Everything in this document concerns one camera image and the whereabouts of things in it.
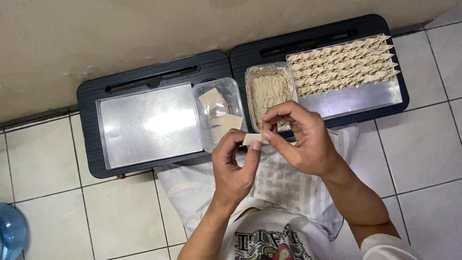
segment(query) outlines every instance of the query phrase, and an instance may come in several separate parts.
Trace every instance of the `left hand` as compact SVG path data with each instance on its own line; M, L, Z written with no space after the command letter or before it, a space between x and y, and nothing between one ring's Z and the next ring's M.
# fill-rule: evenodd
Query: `left hand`
M245 134L241 130L229 130L212 151L215 175L213 199L220 206L232 211L250 192L260 163L261 142L253 142L248 147L244 166L241 168L237 165L236 151Z

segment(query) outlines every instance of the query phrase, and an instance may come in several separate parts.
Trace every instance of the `right hand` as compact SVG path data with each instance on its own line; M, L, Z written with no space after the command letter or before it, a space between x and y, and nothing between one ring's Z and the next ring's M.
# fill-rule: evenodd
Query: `right hand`
M323 177L344 162L335 150L321 115L295 101L271 107L261 119L263 139L299 171ZM289 121L297 140L295 145L277 134L277 123L281 119Z

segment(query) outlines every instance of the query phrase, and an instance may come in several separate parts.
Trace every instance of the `plastic container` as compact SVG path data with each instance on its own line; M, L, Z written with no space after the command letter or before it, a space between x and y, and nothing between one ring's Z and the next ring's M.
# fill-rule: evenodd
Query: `plastic container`
M218 128L222 125L229 125L223 122L224 118L238 119L237 117L241 117L240 126L234 128L247 132L241 95L237 82L233 78L222 78L197 84L192 88L191 96L201 144L206 152L211 153L217 146L221 138L217 134Z
M252 81L256 77L270 76L270 75L282 75L282 76L284 76L290 91L293 93L293 98L291 100L294 100L295 102L298 103L297 89L295 87L295 80L293 78L292 69L289 66L289 64L287 64L286 62L274 62L274 63L256 65L256 66L252 66L252 67L247 68L247 70L245 72L245 89L246 89L246 93L247 93L247 102L249 104L250 120L252 122L252 126L254 128L254 131L257 132L257 133L260 133L261 129L257 125L255 112L254 112L254 106L253 106L253 102L252 102L252 91L251 91ZM290 125L288 123L278 125L278 131L285 131L285 130L289 130L289 129L290 129Z
M23 250L26 234L21 212L0 203L0 260L15 260Z

